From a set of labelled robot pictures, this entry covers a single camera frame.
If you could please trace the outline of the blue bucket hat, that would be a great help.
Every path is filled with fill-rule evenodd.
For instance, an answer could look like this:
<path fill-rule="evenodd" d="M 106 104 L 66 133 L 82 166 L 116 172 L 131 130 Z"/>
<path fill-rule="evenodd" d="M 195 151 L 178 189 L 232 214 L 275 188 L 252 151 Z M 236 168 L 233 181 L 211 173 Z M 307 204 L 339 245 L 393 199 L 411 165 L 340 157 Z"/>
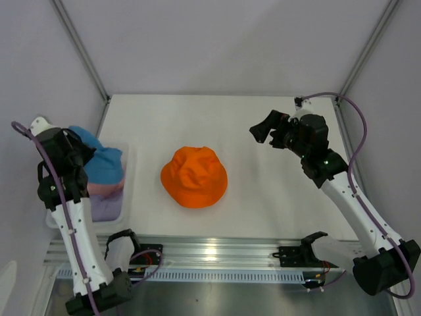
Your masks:
<path fill-rule="evenodd" d="M 121 162 L 122 151 L 104 146 L 91 132 L 80 126 L 69 126 L 87 146 L 95 149 L 93 157 L 85 164 L 88 182 L 100 185 L 115 185 L 124 178 Z"/>

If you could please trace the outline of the orange bucket hat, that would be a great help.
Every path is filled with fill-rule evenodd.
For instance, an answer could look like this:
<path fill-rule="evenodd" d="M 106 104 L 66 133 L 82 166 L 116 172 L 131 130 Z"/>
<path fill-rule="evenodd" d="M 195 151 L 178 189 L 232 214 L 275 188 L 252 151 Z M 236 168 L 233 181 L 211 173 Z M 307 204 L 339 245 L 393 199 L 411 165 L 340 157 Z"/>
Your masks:
<path fill-rule="evenodd" d="M 161 183 L 182 207 L 200 209 L 217 203 L 228 187 L 228 175 L 208 147 L 178 149 L 161 170 Z"/>

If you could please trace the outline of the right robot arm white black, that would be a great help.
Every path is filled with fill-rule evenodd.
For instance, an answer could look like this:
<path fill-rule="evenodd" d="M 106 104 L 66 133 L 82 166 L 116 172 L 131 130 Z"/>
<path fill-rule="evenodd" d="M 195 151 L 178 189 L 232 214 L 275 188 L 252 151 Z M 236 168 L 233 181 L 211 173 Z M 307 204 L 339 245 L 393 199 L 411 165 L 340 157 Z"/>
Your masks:
<path fill-rule="evenodd" d="M 415 290 L 412 273 L 420 246 L 396 233 L 354 185 L 350 164 L 329 147 L 325 118 L 309 112 L 291 117 L 273 110 L 249 131 L 256 142 L 262 144 L 270 136 L 273 148 L 288 149 L 300 158 L 305 175 L 341 211 L 362 247 L 362 254 L 358 254 L 325 232 L 317 232 L 301 240 L 301 261 L 308 266 L 320 261 L 332 263 L 352 273 L 371 296 L 409 280 L 409 293 L 395 297 L 410 298 Z"/>

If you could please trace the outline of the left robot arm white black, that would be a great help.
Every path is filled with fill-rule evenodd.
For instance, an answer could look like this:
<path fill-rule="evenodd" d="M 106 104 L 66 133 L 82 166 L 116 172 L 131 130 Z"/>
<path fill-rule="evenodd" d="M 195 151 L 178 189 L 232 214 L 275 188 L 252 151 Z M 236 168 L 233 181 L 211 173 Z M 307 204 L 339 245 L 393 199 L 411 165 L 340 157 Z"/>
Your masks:
<path fill-rule="evenodd" d="M 49 127 L 35 135 L 43 161 L 37 167 L 37 194 L 61 233 L 72 268 L 69 315 L 99 315 L 132 298 L 128 264 L 141 259 L 142 247 L 128 229 L 113 234 L 101 252 L 93 229 L 84 165 L 94 149 L 69 129 Z"/>

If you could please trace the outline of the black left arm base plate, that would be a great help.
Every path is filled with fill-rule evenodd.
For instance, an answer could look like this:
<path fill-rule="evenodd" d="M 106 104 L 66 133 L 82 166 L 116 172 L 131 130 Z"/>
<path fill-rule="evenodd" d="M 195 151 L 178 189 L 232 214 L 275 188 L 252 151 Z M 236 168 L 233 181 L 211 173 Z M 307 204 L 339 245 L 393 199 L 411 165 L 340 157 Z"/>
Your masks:
<path fill-rule="evenodd" d="M 140 244 L 135 248 L 131 265 L 158 265 L 161 262 L 163 253 L 162 244 Z"/>

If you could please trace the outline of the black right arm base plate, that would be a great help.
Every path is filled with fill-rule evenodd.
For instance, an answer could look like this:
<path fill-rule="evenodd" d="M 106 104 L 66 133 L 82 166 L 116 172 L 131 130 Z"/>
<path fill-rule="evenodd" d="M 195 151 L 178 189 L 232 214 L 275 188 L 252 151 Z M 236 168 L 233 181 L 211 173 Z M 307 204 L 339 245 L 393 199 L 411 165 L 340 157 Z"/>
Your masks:
<path fill-rule="evenodd" d="M 271 254 L 280 262 L 281 267 L 289 268 L 337 268 L 336 265 L 315 258 L 312 250 L 304 246 L 280 246 L 277 252 Z"/>

